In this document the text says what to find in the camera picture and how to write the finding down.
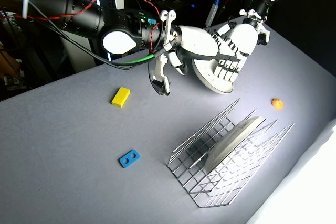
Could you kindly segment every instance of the blue block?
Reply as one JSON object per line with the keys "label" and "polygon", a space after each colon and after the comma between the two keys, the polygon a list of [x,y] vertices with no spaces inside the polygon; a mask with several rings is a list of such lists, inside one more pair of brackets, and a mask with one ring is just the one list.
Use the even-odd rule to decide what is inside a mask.
{"label": "blue block", "polygon": [[130,152],[123,155],[119,162],[122,165],[122,167],[127,168],[131,164],[133,164],[135,161],[137,161],[140,158],[140,154],[136,150],[131,150]]}

